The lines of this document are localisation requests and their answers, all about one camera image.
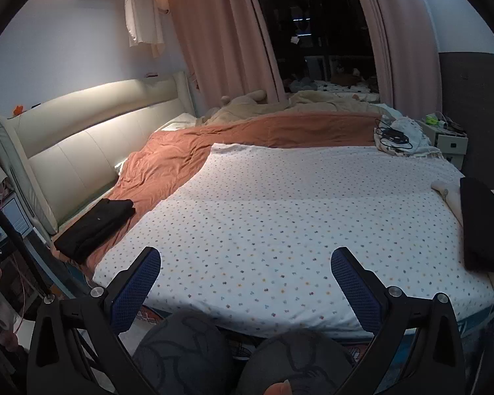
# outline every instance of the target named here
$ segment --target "white polka dot bedsheet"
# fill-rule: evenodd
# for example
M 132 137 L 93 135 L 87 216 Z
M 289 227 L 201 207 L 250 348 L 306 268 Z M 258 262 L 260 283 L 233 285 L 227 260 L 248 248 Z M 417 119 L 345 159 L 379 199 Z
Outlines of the white polka dot bedsheet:
M 462 228 L 430 187 L 461 177 L 444 159 L 375 147 L 214 144 L 202 169 L 104 256 L 94 281 L 107 286 L 151 246 L 162 267 L 150 307 L 200 310 L 261 337 L 298 327 L 365 337 L 330 270 L 333 250 L 348 247 L 385 286 L 445 292 L 462 319 L 493 304 L 494 289 L 465 270 Z

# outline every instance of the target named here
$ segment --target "orange toy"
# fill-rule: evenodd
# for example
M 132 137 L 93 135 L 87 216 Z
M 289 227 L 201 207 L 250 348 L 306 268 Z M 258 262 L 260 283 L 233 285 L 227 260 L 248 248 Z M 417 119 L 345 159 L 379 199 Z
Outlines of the orange toy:
M 13 110 L 13 115 L 19 116 L 20 114 L 22 114 L 23 111 L 24 111 L 24 106 L 23 105 L 17 105 L 17 107 Z

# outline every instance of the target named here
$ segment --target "towel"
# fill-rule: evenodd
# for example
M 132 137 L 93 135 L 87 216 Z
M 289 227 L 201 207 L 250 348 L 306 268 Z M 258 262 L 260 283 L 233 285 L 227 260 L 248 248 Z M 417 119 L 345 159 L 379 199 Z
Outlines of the towel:
M 124 0 L 130 46 L 150 43 L 157 58 L 165 48 L 157 0 Z
M 463 226 L 463 215 L 461 213 L 461 196 L 459 186 L 455 184 L 445 183 L 441 180 L 436 180 L 431 184 L 431 187 L 439 192 L 446 204 L 456 216 L 457 221 Z
M 135 214 L 133 206 L 130 199 L 99 200 L 55 241 L 56 249 L 77 263 L 84 263 L 99 245 Z

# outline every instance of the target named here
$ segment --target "metal screw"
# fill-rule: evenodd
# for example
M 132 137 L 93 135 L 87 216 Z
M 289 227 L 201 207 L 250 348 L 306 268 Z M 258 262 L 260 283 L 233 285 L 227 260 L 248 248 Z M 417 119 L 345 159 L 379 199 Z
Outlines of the metal screw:
M 392 297 L 401 297 L 402 296 L 402 289 L 399 288 L 398 286 L 391 286 L 388 288 L 388 292 Z
M 443 293 L 439 293 L 437 294 L 437 299 L 441 302 L 441 303 L 448 303 L 448 297 L 443 294 Z
M 92 297 L 100 297 L 104 293 L 104 288 L 102 286 L 96 286 L 90 291 Z
M 44 297 L 44 303 L 46 304 L 51 304 L 53 303 L 53 300 L 55 299 L 55 295 L 54 294 L 48 294 Z

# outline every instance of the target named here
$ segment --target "wall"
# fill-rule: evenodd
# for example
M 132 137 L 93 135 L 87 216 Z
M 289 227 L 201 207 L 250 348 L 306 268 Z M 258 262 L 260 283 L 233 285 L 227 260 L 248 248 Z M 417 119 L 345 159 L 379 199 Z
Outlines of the wall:
M 426 0 L 439 46 L 443 112 L 468 134 L 461 171 L 494 189 L 494 34 L 467 0 Z
M 494 34 L 467 0 L 426 0 L 439 52 L 494 54 Z
M 147 72 L 184 69 L 172 23 L 164 20 L 166 50 L 153 59 L 149 46 L 129 46 L 122 0 L 29 0 L 0 36 L 0 114 Z M 204 112 L 197 96 L 196 103 Z

